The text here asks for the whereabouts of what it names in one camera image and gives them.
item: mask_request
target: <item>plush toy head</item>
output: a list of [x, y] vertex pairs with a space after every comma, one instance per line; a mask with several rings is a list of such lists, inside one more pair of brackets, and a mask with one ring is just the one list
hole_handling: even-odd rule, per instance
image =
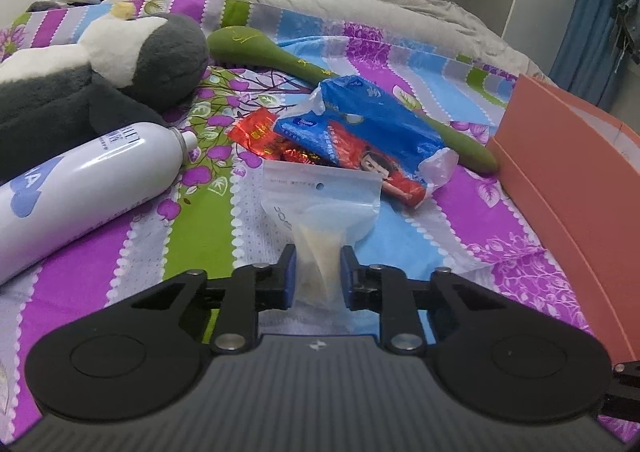
[[78, 44], [25, 49], [0, 64], [0, 184], [190, 96], [209, 60], [180, 15], [97, 19]]
[[78, 44], [95, 72], [156, 112], [191, 94], [209, 61], [200, 27], [185, 15], [96, 20]]

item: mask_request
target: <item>ziplock bag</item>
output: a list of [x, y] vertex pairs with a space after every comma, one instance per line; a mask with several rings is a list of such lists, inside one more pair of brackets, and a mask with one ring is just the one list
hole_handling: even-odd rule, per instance
[[340, 167], [380, 174], [382, 189], [410, 207], [447, 183], [458, 163], [430, 125], [359, 76], [320, 82], [273, 130]]
[[381, 184], [375, 173], [264, 162], [262, 207], [296, 244], [296, 300], [344, 310], [340, 249], [373, 228]]

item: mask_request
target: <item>bed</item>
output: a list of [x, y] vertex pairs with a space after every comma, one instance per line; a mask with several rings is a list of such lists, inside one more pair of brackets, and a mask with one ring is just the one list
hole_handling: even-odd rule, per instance
[[[17, 48], [75, 41], [112, 3], [25, 14], [9, 32]], [[543, 78], [475, 17], [428, 0], [126, 0], [139, 16], [191, 16], [205, 34], [231, 23], [267, 33], [291, 53], [339, 74], [360, 74], [407, 106], [487, 143], [521, 72]], [[38, 419], [22, 374], [43, 334], [185, 269], [210, 277], [275, 262], [287, 242], [260, 206], [262, 161], [231, 143], [225, 128], [267, 106], [280, 113], [311, 91], [274, 70], [210, 66], [191, 106], [170, 111], [199, 148], [174, 186], [28, 269], [0, 289], [0, 439]], [[389, 240], [403, 241], [392, 246]], [[495, 178], [458, 167], [420, 209], [384, 201], [373, 232], [356, 247], [361, 263], [400, 267], [428, 279], [437, 266], [589, 330], [571, 284]], [[343, 325], [310, 309], [261, 314], [263, 332], [369, 333], [375, 315]], [[621, 438], [637, 427], [604, 421]]]

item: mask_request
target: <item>green massage hammer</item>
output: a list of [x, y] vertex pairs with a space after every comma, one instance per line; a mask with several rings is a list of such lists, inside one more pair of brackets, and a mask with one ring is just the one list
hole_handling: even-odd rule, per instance
[[[327, 78], [340, 76], [287, 53], [262, 31], [251, 27], [230, 26], [213, 31], [207, 38], [207, 45], [211, 57], [217, 62], [269, 67], [286, 72], [313, 86], [318, 86]], [[486, 147], [426, 114], [418, 115], [440, 134], [447, 147], [458, 153], [461, 165], [481, 175], [495, 174], [498, 171], [498, 162]]]

